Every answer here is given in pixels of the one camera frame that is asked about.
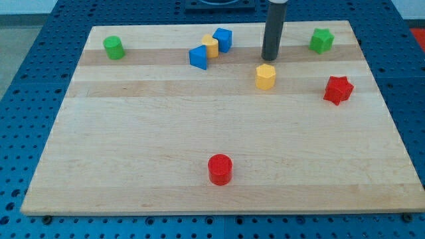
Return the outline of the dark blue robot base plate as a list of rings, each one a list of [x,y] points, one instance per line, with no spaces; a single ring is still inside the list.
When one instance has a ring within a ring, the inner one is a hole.
[[[255,0],[185,0],[186,12],[206,10],[253,10]]]

